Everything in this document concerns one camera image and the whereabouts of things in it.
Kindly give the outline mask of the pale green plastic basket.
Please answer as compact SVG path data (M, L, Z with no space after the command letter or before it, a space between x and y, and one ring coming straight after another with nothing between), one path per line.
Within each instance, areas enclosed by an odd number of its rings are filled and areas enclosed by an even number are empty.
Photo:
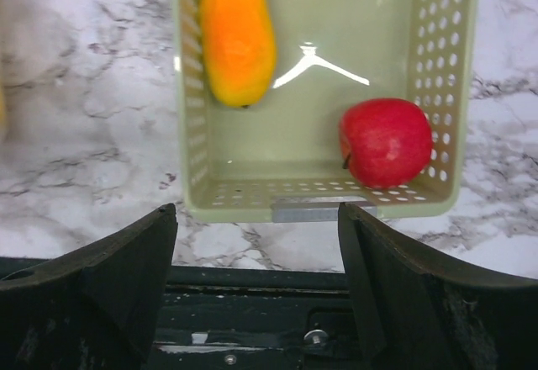
M228 108L203 63L199 0L171 0L182 188L209 223L332 221L350 201L380 218L438 215L462 177L477 0L267 0L277 69L264 98ZM342 114L402 98L430 121L430 162L387 191L343 168Z

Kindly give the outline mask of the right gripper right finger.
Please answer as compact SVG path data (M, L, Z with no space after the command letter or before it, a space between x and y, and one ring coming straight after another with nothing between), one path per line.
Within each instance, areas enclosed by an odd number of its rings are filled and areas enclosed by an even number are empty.
M536 280L449 256L351 203L338 238L370 369L536 368Z

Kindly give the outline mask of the yellow orange mango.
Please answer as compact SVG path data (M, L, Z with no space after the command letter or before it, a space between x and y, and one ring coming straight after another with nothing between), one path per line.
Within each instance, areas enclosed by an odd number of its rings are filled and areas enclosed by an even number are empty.
M258 103L277 64L267 0L200 0L198 14L203 61L216 99L231 108Z

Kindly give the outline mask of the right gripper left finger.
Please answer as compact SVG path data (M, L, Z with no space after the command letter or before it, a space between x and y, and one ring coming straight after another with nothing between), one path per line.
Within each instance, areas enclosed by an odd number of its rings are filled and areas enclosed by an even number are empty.
M140 369L177 236L174 204L1 280L3 369Z

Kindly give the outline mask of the clear zip top bag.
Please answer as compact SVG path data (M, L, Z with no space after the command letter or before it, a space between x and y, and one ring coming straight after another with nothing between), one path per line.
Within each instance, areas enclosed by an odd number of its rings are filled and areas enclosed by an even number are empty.
M4 140L8 132L8 114L3 85L0 84L0 140Z

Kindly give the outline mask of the red apple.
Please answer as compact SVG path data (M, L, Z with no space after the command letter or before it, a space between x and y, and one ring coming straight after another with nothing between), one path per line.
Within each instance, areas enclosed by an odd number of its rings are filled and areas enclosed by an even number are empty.
M342 167L362 185L395 188L428 165L432 129L420 107L401 98L374 98L340 118Z

